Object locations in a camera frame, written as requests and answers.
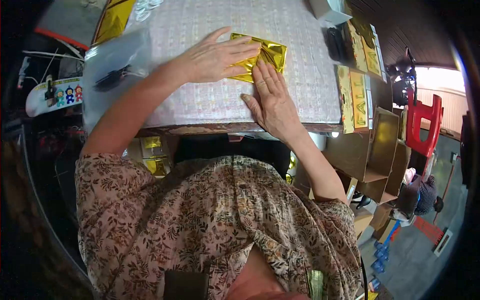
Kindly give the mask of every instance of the woman's left hand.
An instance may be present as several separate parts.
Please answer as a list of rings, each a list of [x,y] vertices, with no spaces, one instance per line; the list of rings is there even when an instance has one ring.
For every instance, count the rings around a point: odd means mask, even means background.
[[[172,61],[184,70],[186,82],[217,82],[223,78],[246,73],[245,68],[232,65],[257,56],[261,44],[248,43],[252,39],[251,36],[217,43],[216,40],[230,30],[230,26],[217,29]]]

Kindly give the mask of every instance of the hand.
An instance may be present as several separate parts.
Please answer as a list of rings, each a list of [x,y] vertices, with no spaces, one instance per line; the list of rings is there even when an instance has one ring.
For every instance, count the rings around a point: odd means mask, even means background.
[[[260,102],[253,96],[242,94],[241,98],[252,111],[258,124],[272,136],[289,145],[302,133],[307,132],[300,119],[282,73],[263,60],[258,60],[252,69],[253,80],[260,95]]]
[[[223,78],[245,74],[245,68],[232,66],[260,53],[260,43],[248,43],[251,36],[239,37],[217,43],[216,40],[230,27],[223,27],[209,34],[200,43],[193,46],[175,59],[180,68],[185,70],[186,82],[217,82]]]

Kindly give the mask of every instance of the concrete floor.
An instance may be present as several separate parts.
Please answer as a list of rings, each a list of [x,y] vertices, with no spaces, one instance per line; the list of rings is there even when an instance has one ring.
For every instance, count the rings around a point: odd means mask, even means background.
[[[426,137],[427,131],[422,131],[421,136]],[[438,159],[432,168],[436,178],[437,191],[443,196],[448,182],[451,164],[451,152],[460,153],[460,142],[440,136],[436,147]],[[445,246],[445,250],[437,257],[433,254],[434,244],[416,227],[401,228],[395,240],[390,243],[389,261],[385,264],[383,274],[375,276],[392,293],[394,299],[420,299],[424,296],[430,285],[433,284],[452,251],[457,235],[463,223],[467,189],[462,185],[460,161],[455,164],[455,171],[444,199],[444,209],[439,213],[436,225],[453,232],[453,239]],[[432,223],[435,212],[431,211],[423,218]],[[375,261],[373,243],[375,239],[362,236],[363,244],[360,251],[367,273],[371,279],[374,275],[370,265]]]
[[[107,0],[55,0],[38,27],[69,37],[88,47]]]

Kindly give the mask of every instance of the floral blouse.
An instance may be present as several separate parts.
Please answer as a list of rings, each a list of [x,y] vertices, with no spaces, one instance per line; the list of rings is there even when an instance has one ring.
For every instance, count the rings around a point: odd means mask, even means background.
[[[286,291],[353,299],[360,253],[353,212],[318,203],[266,163],[224,156],[178,164],[157,181],[113,154],[77,161],[78,240],[93,287],[106,299],[162,299],[165,272],[207,273],[223,299],[255,244]]]

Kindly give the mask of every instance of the red chair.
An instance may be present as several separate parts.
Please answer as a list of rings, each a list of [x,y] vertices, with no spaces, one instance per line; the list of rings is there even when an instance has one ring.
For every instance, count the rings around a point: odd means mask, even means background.
[[[433,95],[433,106],[422,104],[417,100],[417,105],[413,105],[413,90],[408,89],[408,115],[407,115],[407,146],[418,153],[430,157],[437,145],[438,135],[440,134],[440,124],[444,115],[442,108],[442,98]],[[421,119],[430,120],[430,130],[427,140],[422,142],[420,139]]]

